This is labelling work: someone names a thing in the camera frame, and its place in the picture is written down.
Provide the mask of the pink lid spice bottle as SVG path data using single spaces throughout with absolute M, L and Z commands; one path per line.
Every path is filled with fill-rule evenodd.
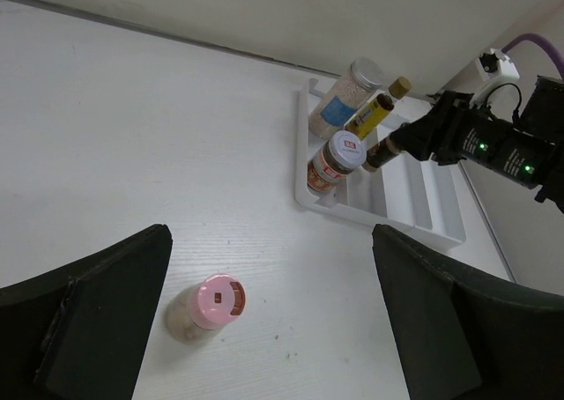
M 228 274 L 214 274 L 178 293 L 167 307 L 165 323 L 178 342 L 205 342 L 237 320 L 245 306 L 242 283 Z

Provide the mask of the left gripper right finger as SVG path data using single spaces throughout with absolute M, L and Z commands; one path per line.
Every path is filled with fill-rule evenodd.
M 387 225 L 373 255 L 412 399 L 561 399 L 563 299 Z

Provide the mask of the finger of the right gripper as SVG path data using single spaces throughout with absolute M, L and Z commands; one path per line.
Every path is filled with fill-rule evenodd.
M 430 159 L 433 137 L 433 120 L 426 117 L 405 123 L 390 134 L 390 140 L 396 148 L 409 153 L 416 160 Z

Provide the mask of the small black pepper grinder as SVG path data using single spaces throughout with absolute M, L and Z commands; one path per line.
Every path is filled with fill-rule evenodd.
M 376 172 L 401 152 L 402 150 L 396 146 L 390 136 L 387 136 L 367 150 L 362 167 L 370 173 Z

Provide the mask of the tall jar silver lid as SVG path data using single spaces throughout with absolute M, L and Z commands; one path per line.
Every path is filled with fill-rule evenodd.
M 382 85 L 383 72 L 371 59 L 355 59 L 347 71 L 322 97 L 308 118 L 309 131 L 331 138 Z

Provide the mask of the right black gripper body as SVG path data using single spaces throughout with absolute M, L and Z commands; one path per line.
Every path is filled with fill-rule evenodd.
M 471 107 L 466 93 L 441 94 L 427 117 L 435 125 L 423 160 L 440 166 L 466 159 L 527 189 L 551 181 L 551 143 L 517 130 L 486 108 Z

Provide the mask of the yellow bottle cork cap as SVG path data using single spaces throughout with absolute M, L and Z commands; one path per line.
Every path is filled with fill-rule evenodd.
M 395 104 L 412 89 L 405 77 L 398 77 L 363 106 L 344 126 L 344 130 L 364 140 L 394 109 Z

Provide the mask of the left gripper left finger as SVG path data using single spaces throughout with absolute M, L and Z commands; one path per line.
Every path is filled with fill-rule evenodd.
M 130 399 L 172 252 L 165 225 L 1 290 L 3 399 Z

